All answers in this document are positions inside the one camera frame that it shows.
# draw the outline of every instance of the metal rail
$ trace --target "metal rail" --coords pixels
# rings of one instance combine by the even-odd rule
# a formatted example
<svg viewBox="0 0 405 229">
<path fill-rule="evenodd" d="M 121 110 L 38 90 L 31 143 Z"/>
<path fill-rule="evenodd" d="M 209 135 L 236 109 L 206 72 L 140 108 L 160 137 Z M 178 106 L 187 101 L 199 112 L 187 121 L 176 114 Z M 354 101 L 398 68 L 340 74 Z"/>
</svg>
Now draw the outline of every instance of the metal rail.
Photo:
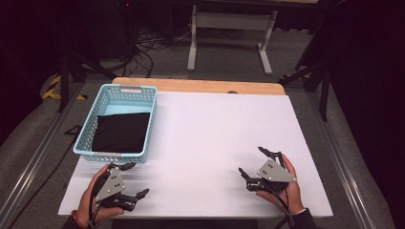
<svg viewBox="0 0 405 229">
<path fill-rule="evenodd" d="M 315 112 L 315 115 L 317 117 L 316 119 L 322 129 L 324 137 L 329 143 L 332 162 L 337 171 L 337 174 L 342 181 L 343 187 L 346 191 L 346 195 L 348 196 L 349 202 L 352 205 L 352 209 L 357 218 L 359 226 L 364 229 L 376 228 L 366 209 L 366 206 L 364 205 L 364 200 L 357 188 L 357 184 L 352 176 L 352 172 L 349 170 L 344 158 L 339 151 L 330 126 L 328 122 L 325 122 L 323 120 L 321 114 L 319 113 L 319 102 L 315 93 L 307 93 L 307 97 L 309 99 L 310 106 Z"/>
<path fill-rule="evenodd" d="M 74 83 L 69 97 L 77 97 L 83 88 L 82 83 Z M 39 170 L 45 156 L 50 151 L 50 148 L 53 145 L 55 135 L 58 132 L 63 120 L 65 119 L 70 108 L 74 104 L 75 100 L 70 99 L 70 102 L 67 104 L 63 112 L 56 114 L 53 123 L 36 149 L 32 159 L 27 165 L 24 172 L 21 174 L 17 183 L 11 191 L 6 203 L 3 205 L 0 211 L 0 228 L 7 228 L 11 222 L 11 218 L 18 208 L 22 198 L 26 194 L 28 188 L 30 187 L 33 179 L 35 178 L 36 173 Z"/>
</svg>

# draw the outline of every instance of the white table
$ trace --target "white table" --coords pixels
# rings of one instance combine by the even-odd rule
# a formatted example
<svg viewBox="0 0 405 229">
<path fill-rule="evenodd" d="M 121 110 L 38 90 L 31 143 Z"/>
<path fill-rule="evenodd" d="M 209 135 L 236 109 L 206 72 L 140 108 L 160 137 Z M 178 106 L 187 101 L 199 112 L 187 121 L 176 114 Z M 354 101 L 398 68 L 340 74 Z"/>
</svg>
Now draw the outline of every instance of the white table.
<svg viewBox="0 0 405 229">
<path fill-rule="evenodd" d="M 285 95 L 158 92 L 145 164 L 123 172 L 125 195 L 150 188 L 120 218 L 266 219 L 282 216 L 248 192 L 238 168 L 251 177 L 267 158 L 258 146 L 281 151 L 298 173 L 304 205 L 314 217 L 332 216 L 307 143 Z M 69 215 L 91 177 L 105 163 L 77 163 L 59 215 Z"/>
</svg>

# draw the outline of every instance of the light blue basket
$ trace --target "light blue basket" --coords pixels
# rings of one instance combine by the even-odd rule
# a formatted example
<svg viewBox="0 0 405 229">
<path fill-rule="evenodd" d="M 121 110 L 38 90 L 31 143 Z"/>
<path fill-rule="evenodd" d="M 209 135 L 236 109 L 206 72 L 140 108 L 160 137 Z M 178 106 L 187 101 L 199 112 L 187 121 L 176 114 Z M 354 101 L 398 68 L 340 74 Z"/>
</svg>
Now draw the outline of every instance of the light blue basket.
<svg viewBox="0 0 405 229">
<path fill-rule="evenodd" d="M 113 161 L 118 163 L 145 163 L 149 138 L 157 106 L 157 89 L 150 86 L 127 86 L 104 84 L 90 110 L 74 146 L 74 152 L 88 160 Z M 93 152 L 92 145 L 97 128 L 98 115 L 151 113 L 146 138 L 141 153 Z"/>
</svg>

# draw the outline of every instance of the black cloth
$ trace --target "black cloth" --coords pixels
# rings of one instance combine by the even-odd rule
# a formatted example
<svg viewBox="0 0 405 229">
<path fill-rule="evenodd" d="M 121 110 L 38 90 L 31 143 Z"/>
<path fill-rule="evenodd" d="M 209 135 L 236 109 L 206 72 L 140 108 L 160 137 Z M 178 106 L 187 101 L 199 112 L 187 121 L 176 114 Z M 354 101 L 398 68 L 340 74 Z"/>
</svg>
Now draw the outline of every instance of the black cloth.
<svg viewBox="0 0 405 229">
<path fill-rule="evenodd" d="M 312 214 L 308 208 L 300 214 L 293 215 L 292 219 L 294 220 L 294 225 L 289 226 L 291 229 L 320 229 L 313 221 Z"/>
<path fill-rule="evenodd" d="M 94 152 L 141 153 L 150 113 L 99 115 Z"/>
</svg>

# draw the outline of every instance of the metal stand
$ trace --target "metal stand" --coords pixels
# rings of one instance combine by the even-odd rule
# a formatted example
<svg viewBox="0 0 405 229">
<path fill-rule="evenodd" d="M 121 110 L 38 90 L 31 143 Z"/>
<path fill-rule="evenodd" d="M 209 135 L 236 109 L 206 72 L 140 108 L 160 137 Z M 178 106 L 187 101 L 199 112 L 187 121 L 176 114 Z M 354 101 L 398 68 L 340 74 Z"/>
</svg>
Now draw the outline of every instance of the metal stand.
<svg viewBox="0 0 405 229">
<path fill-rule="evenodd" d="M 232 29 L 265 32 L 263 42 L 259 43 L 257 47 L 265 69 L 265 74 L 271 75 L 272 70 L 268 62 L 266 48 L 276 16 L 277 11 L 273 11 L 271 15 L 197 12 L 197 6 L 194 5 L 191 19 L 191 44 L 190 53 L 188 54 L 187 70 L 193 72 L 196 66 L 197 28 Z"/>
</svg>

